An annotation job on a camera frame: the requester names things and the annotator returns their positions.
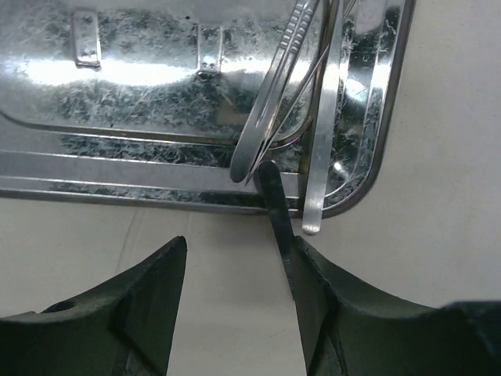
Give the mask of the steel scalpel handle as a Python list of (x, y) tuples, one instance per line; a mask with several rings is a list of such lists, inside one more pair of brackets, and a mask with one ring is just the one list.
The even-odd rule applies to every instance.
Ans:
[(333, 1), (332, 6), (329, 51), (321, 70), (321, 93), (314, 122), (301, 224), (303, 232), (309, 236), (316, 235), (321, 229), (333, 142), (333, 128), (340, 88), (342, 38), (346, 5), (344, 1)]
[(291, 244), (294, 240), (294, 231), (290, 221), (283, 181), (277, 165), (273, 161), (261, 162), (258, 166), (258, 180), (289, 284), (290, 294), (294, 300), (290, 253)]

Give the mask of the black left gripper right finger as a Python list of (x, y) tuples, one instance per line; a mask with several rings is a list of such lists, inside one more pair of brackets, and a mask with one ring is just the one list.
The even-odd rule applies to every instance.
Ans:
[(333, 264), (306, 240), (291, 246), (308, 375), (498, 375), (500, 303), (419, 305)]

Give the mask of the beige cloth wrap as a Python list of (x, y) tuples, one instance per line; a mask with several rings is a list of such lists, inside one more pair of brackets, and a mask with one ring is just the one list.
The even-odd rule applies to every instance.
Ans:
[[(264, 216), (4, 199), (1, 314), (41, 311), (184, 236), (171, 375), (303, 375)], [(419, 1), (380, 172), (309, 242), (425, 306), (500, 297), (500, 4)]]

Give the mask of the blunt steel tweezers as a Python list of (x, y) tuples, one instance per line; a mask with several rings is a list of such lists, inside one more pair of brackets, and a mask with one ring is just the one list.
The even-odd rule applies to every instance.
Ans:
[(318, 1), (297, 1), (287, 21), (232, 156), (229, 174), (235, 183), (242, 182), (248, 176), (261, 145), (275, 122), (285, 88), (318, 5)]

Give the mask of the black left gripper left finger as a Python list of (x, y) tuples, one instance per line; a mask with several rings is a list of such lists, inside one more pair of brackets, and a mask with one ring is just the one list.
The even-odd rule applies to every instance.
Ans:
[(186, 271), (175, 237), (136, 266), (51, 305), (1, 319), (3, 375), (165, 375)]

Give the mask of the thin pointed steel tweezers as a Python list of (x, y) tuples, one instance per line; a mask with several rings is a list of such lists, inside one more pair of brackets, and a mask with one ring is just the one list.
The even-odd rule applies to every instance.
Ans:
[[(277, 117), (275, 119), (275, 122), (274, 122), (272, 128), (270, 129), (269, 134), (265, 138), (265, 141), (261, 145), (261, 149), (259, 150), (258, 156), (256, 157), (256, 159), (255, 159), (255, 161), (254, 161), (254, 163), (252, 165), (252, 168), (251, 168), (248, 176), (242, 181), (243, 183), (249, 183), (251, 181), (251, 179), (253, 178), (254, 173), (258, 169), (258, 163), (261, 162), (261, 160), (263, 159), (263, 157), (267, 153), (268, 149), (275, 142), (275, 138), (276, 138), (277, 134), (279, 133), (279, 131), (283, 128), (283, 126), (287, 122), (287, 120), (290, 117), (293, 109), (297, 106), (297, 103), (298, 103), (299, 99), (303, 96), (305, 90), (310, 86), (311, 82), (314, 80), (314, 78), (317, 76), (317, 74), (321, 71), (321, 68), (322, 68), (323, 64), (325, 63), (325, 61), (326, 61), (326, 58), (328, 56), (328, 51), (329, 51), (329, 40), (330, 40), (330, 30), (331, 30), (331, 19), (330, 19), (330, 17), (331, 17), (331, 13), (332, 13), (332, 10), (333, 10), (332, 2), (333, 1), (330, 2), (330, 7), (329, 7), (330, 13), (329, 13), (329, 16), (326, 18), (326, 22), (329, 25), (329, 27), (326, 29), (326, 39), (324, 41), (322, 41), (321, 49), (319, 50), (318, 56), (316, 57), (316, 59), (314, 60), (314, 62), (311, 63), (311, 65), (309, 66), (309, 68), (307, 70), (307, 73), (305, 74), (305, 76), (300, 81), (298, 89), (294, 93), (292, 102), (288, 106), (287, 112), (285, 114), (280, 114), (279, 113), (280, 112), (280, 108), (281, 108), (281, 106), (283, 104), (283, 100), (282, 100), (282, 102), (281, 102), (281, 104), (279, 106), (279, 111), (278, 111)], [(350, 13), (350, 11), (352, 10), (352, 8), (354, 7), (355, 2), (354, 1), (344, 1), (344, 2), (345, 2), (345, 5), (346, 5), (345, 11), (344, 11), (344, 19), (345, 19), (345, 17)]]

